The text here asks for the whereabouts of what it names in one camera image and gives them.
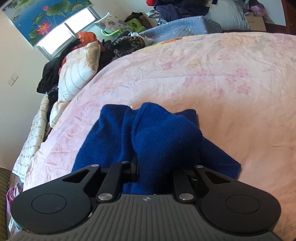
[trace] floral pillowcase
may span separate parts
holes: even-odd
[[[133,32],[133,28],[118,17],[113,16],[111,13],[107,13],[105,17],[94,23],[101,29],[105,30],[108,34],[115,32],[116,30],[122,29],[125,31]]]

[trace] red cloth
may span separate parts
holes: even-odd
[[[146,4],[147,4],[148,6],[154,6],[154,4],[155,4],[155,0],[146,0]]]

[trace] metal screw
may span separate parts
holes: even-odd
[[[192,200],[194,196],[190,193],[182,193],[180,194],[179,198],[183,201],[189,201],[189,200]]]
[[[112,194],[110,193],[101,193],[98,196],[98,199],[102,200],[102,201],[109,201],[113,198]]]

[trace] black clothing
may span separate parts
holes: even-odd
[[[53,58],[49,61],[43,69],[42,79],[38,84],[37,92],[45,94],[54,85],[59,82],[59,69],[61,67],[64,57],[71,52],[71,49],[77,45],[81,44],[79,39],[74,40],[69,43],[58,57]]]
[[[209,7],[204,4],[204,0],[156,0],[155,9],[164,20],[170,22],[180,19],[180,15],[205,16]]]
[[[99,60],[99,72],[106,65],[110,64],[112,59],[115,57],[113,50],[106,49],[104,52],[101,52],[100,60]]]
[[[57,100],[58,100],[58,91],[59,91],[59,89],[58,89],[57,85],[55,85],[47,93],[48,101],[49,101],[48,110],[47,110],[47,114],[46,114],[47,122],[49,122],[49,117],[50,117],[50,113],[52,111],[52,107],[53,107],[54,103],[57,102]]]

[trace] window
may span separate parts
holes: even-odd
[[[97,21],[99,17],[91,7],[85,8],[55,27],[38,44],[37,48],[48,58],[55,56],[66,44],[76,38],[76,33]]]

